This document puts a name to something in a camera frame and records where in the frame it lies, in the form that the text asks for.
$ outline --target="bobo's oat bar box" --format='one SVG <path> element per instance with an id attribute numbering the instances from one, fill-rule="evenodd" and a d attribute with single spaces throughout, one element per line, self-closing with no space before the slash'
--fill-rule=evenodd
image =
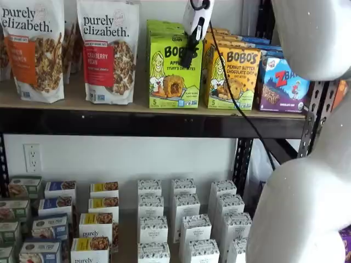
<path id="1" fill-rule="evenodd" d="M 228 45 L 219 45 L 218 48 L 223 54 L 230 90 L 236 103 L 242 110 L 251 110 L 261 51 Z M 208 108 L 234 110 L 220 57 L 214 47 L 211 48 L 206 87 L 205 103 Z"/>
<path id="2" fill-rule="evenodd" d="M 150 108 L 197 108 L 202 44 L 197 46 L 188 69 L 179 64 L 186 42 L 184 35 L 151 35 Z"/>

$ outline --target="green box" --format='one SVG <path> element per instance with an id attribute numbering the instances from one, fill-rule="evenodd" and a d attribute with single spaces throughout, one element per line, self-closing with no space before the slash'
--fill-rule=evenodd
<path id="1" fill-rule="evenodd" d="M 203 44 L 198 44 L 188 69 L 179 64 L 187 41 L 185 35 L 151 34 L 150 108 L 198 107 Z"/>

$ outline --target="cranberry pecan granola bag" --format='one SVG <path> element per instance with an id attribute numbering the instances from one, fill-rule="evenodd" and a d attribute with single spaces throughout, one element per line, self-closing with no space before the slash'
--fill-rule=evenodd
<path id="1" fill-rule="evenodd" d="M 77 0 L 84 40 L 86 100 L 96 104 L 133 101 L 139 6 L 117 1 Z"/>
<path id="2" fill-rule="evenodd" d="M 21 98 L 46 103 L 63 99 L 63 0 L 0 0 L 0 12 Z"/>

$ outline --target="white robot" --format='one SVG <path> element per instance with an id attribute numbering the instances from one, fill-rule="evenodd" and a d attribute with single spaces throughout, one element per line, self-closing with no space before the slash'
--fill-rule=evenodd
<path id="1" fill-rule="evenodd" d="M 194 2 L 201 6 L 201 0 Z M 350 0 L 272 2 L 284 56 L 296 74 L 312 81 L 351 78 Z M 199 18 L 196 12 L 185 13 L 189 35 L 194 32 L 189 21 Z M 210 16 L 203 15 L 205 20 Z M 347 95 L 324 124 L 312 154 L 272 173 L 253 219 L 247 263 L 345 261 L 338 232 L 351 225 L 350 112 Z"/>

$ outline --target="purely elizabeth granola bag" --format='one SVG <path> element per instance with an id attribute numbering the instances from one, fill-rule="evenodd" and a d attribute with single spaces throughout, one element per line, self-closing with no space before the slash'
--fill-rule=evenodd
<path id="1" fill-rule="evenodd" d="M 63 99 L 63 0 L 0 0 L 0 12 L 21 98 L 46 103 Z"/>
<path id="2" fill-rule="evenodd" d="M 96 104 L 132 102 L 139 6 L 111 0 L 77 0 L 77 9 L 84 40 L 86 100 Z"/>

